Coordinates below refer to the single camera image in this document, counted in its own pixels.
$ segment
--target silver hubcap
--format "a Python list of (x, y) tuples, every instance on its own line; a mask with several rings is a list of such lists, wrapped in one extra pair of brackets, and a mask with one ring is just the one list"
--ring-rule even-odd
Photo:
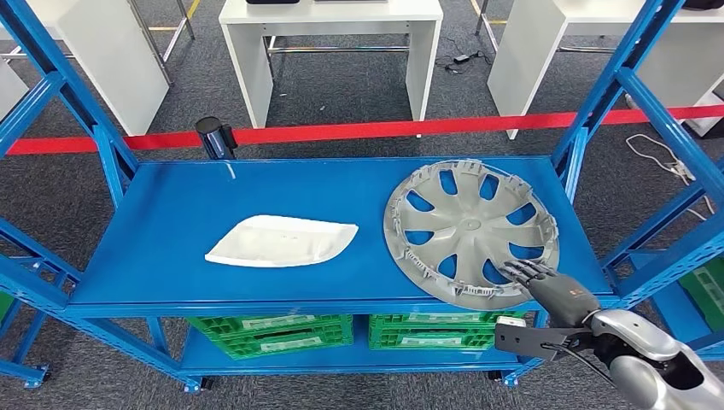
[(530, 185), (479, 161), (444, 161), (412, 173), (390, 197), (384, 228), (405, 275), (464, 308), (508, 308), (529, 299), (497, 271), (506, 261), (558, 266), (555, 219)]

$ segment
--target white cable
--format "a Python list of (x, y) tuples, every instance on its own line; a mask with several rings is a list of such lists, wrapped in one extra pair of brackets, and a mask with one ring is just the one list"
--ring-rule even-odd
[[(638, 151), (636, 148), (634, 148), (634, 146), (631, 144), (631, 140), (634, 139), (634, 138), (638, 138), (638, 137), (646, 138), (646, 139), (648, 139), (649, 141), (651, 141), (652, 143), (654, 143), (654, 144), (656, 144), (656, 145), (659, 145), (659, 146), (665, 148), (665, 149), (669, 152), (669, 154), (671, 155), (671, 158), (674, 160), (674, 162), (668, 162), (668, 163), (666, 163), (666, 164), (663, 164), (663, 163), (661, 163), (655, 156), (646, 155), (646, 154), (642, 154), (641, 152), (639, 152), (639, 151)], [(673, 151), (668, 145), (666, 145), (665, 143), (660, 143), (660, 142), (658, 142), (657, 140), (655, 140), (655, 139), (653, 139), (653, 138), (651, 138), (651, 137), (649, 137), (648, 135), (645, 135), (645, 134), (636, 134), (636, 135), (632, 135), (631, 137), (626, 138), (626, 145), (628, 145), (628, 147), (629, 147), (636, 155), (638, 155), (638, 156), (640, 156), (640, 157), (643, 157), (643, 158), (648, 158), (648, 159), (650, 159), (650, 160), (653, 160), (662, 170), (678, 176), (679, 178), (681, 178), (681, 180), (684, 182), (684, 184), (685, 184), (686, 186), (689, 185), (689, 180), (687, 179), (687, 176), (686, 176), (685, 174), (682, 174), (682, 173), (681, 173), (681, 168), (682, 168), (682, 167), (685, 167), (686, 164), (684, 164), (684, 162), (682, 162), (678, 157), (676, 157), (676, 155), (674, 154), (674, 151)], [(714, 211), (714, 206), (711, 204), (711, 200), (709, 199), (709, 197), (708, 197), (708, 196), (704, 196), (704, 201), (706, 202), (706, 207), (709, 209), (709, 212), (711, 212), (711, 214), (714, 214), (714, 213), (715, 213), (715, 211)], [(697, 212), (697, 211), (695, 211), (695, 210), (693, 210), (693, 209), (690, 209), (690, 208), (689, 208), (689, 209), (687, 209), (687, 211), (689, 211), (690, 213), (696, 215), (697, 218), (699, 218), (699, 219), (701, 219), (701, 220), (706, 220), (706, 218), (704, 218), (703, 215), (701, 215), (699, 212)]]
[(644, 158), (648, 158), (648, 159), (650, 159), (650, 160), (654, 160), (654, 162), (655, 162), (662, 170), (664, 170), (664, 171), (666, 171), (666, 172), (668, 172), (668, 173), (672, 173), (672, 174), (674, 174), (674, 175), (679, 175), (679, 173), (677, 173), (672, 167), (665, 167), (655, 156), (646, 155), (646, 154), (641, 154), (636, 148), (634, 148), (634, 146), (631, 144), (631, 140), (634, 139), (634, 138), (638, 138), (638, 137), (646, 138), (646, 139), (648, 139), (649, 141), (653, 142), (654, 144), (659, 145), (659, 146), (661, 146), (661, 147), (664, 147), (664, 148), (669, 152), (669, 154), (671, 155), (671, 158), (674, 160), (673, 163), (668, 163), (667, 165), (674, 165), (674, 164), (676, 164), (676, 163), (679, 162), (679, 158), (676, 158), (676, 155), (674, 154), (674, 151), (673, 151), (671, 148), (669, 148), (668, 145), (666, 145), (665, 143), (659, 143), (657, 140), (655, 140), (655, 139), (653, 139), (653, 138), (651, 138), (651, 137), (649, 137), (648, 135), (645, 135), (645, 134), (636, 134), (636, 135), (632, 135), (631, 137), (626, 138), (626, 145), (628, 145), (628, 147), (629, 147), (636, 155), (642, 156), (642, 157), (644, 157)]

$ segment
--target gray carpet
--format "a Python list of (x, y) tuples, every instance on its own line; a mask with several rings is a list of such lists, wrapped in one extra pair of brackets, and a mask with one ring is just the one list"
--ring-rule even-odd
[[(153, 26), (177, 21), (173, 1), (146, 0), (143, 14)], [(445, 11), (439, 56), (465, 52), (489, 53), (485, 39), (471, 35), (476, 17), (468, 0), (442, 0)], [(221, 0), (202, 0), (193, 24), (197, 40), (184, 35), (169, 66), (176, 85), (151, 127), (152, 132), (190, 129), (198, 118), (213, 114), (233, 126), (249, 126), (241, 92), (217, 21)], [(493, 2), (490, 15), (504, 19), (511, 0)], [(502, 35), (502, 27), (495, 27)], [(168, 33), (156, 33), (165, 47)], [(402, 36), (334, 36), (285, 38), (287, 44), (398, 44)], [(607, 45), (615, 38), (566, 38), (566, 44)], [(0, 44), (0, 50), (11, 44)], [(606, 61), (606, 56), (559, 54), (546, 75), (531, 112), (575, 110)], [(405, 57), (401, 55), (274, 56), (276, 84), (269, 112), (270, 125), (409, 120), (404, 86)], [(28, 82), (37, 78), (22, 61), (15, 69)], [(490, 67), (476, 59), (465, 72), (435, 69), (429, 117), (497, 114), (486, 87)], [(681, 190), (681, 183), (626, 148), (625, 137), (649, 126), (608, 126), (592, 141), (575, 208), (599, 255), (615, 246), (664, 201)], [(48, 107), (28, 137), (77, 135), (80, 129), (57, 102)], [(508, 141), (503, 132), (426, 138), (357, 140), (245, 146), (243, 158), (339, 157), (392, 155), (531, 155), (550, 153), (561, 130), (522, 132)], [(702, 141), (712, 156), (724, 154), (716, 140)], [(139, 152), (145, 159), (202, 158), (200, 149)], [(32, 234), (74, 265), (88, 261), (112, 213), (96, 155), (41, 155), (0, 161), (0, 214)], [(665, 245), (690, 228), (686, 216), (660, 238)], [(7, 356), (29, 321), (25, 309), (0, 343)], [(145, 335), (143, 322), (123, 325)], [(166, 321), (171, 345), (178, 352), (184, 323)], [(170, 378), (54, 320), (46, 322), (27, 363), (50, 363), (52, 379), (41, 389), (24, 390), (21, 382), (0, 378), (0, 409), (548, 409), (631, 408), (607, 385), (572, 360), (547, 364), (507, 389), (482, 373), (425, 373), (339, 376), (216, 378), (212, 391), (182, 394)], [(724, 366), (712, 365), (721, 375)]]

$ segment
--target crate label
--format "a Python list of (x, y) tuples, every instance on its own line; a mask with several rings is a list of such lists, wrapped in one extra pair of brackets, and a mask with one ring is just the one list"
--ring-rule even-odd
[(315, 319), (316, 317), (313, 314), (291, 314), (289, 316), (279, 316), (277, 318), (242, 320), (242, 326), (244, 329), (266, 329), (268, 327), (312, 322)]
[(410, 322), (478, 322), (479, 313), (410, 313)]
[(439, 339), (426, 339), (421, 337), (403, 337), (400, 344), (416, 346), (460, 346), (463, 344), (462, 337), (441, 337)]
[(711, 298), (711, 301), (719, 309), (719, 312), (724, 314), (724, 290), (719, 287), (719, 284), (712, 278), (711, 272), (705, 267), (694, 269), (699, 284), (704, 288), (707, 295)]
[(316, 346), (322, 344), (322, 339), (319, 336), (308, 337), (300, 340), (290, 340), (288, 342), (277, 342), (277, 343), (262, 343), (262, 352), (278, 352), (280, 350), (307, 348), (310, 346)]

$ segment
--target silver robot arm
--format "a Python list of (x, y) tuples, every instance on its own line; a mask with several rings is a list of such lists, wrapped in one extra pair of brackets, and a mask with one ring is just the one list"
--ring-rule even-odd
[(719, 378), (688, 346), (648, 320), (625, 310), (601, 310), (596, 297), (575, 279), (545, 265), (514, 261), (503, 271), (528, 289), (558, 328), (498, 323), (497, 349), (547, 360), (563, 354), (585, 360), (577, 352), (592, 349), (609, 369), (610, 376), (602, 376), (637, 407), (724, 409)]

